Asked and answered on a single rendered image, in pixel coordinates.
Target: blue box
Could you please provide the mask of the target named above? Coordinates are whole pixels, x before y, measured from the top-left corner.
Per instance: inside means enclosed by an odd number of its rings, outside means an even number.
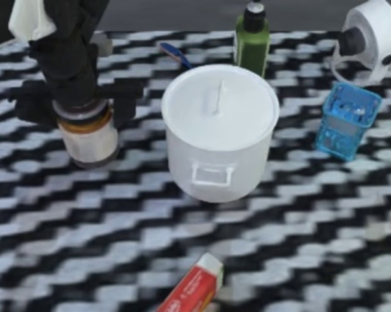
[[[347,83],[337,83],[323,104],[317,150],[352,161],[366,130],[374,123],[382,98]]]

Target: green bottle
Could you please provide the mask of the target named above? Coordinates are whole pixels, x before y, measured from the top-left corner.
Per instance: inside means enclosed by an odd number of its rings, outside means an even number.
[[[265,76],[270,34],[265,6],[252,0],[239,16],[234,34],[234,64]]]

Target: red and white package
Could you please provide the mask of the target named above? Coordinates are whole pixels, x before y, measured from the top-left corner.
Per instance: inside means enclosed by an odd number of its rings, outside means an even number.
[[[205,253],[157,312],[204,312],[223,285],[223,263]]]

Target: gray wall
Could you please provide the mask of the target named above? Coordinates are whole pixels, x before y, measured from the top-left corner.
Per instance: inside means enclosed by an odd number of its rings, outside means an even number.
[[[365,0],[263,0],[273,31],[338,31]],[[248,0],[110,0],[106,31],[232,30]]]

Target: zigzag pattern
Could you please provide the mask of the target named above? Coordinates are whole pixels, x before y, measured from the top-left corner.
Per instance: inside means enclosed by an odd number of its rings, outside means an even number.
[[[229,63],[231,32],[110,34],[101,83],[145,84],[119,159],[74,166],[58,131],[17,120],[5,91],[41,79],[26,47],[0,49],[0,311],[153,312],[205,251],[225,285],[209,312],[391,312],[391,69],[357,160],[314,150],[335,33],[275,33],[268,80],[281,102],[266,173],[243,200],[200,203],[167,168],[160,100],[185,70]],[[359,79],[364,69],[343,66]]]

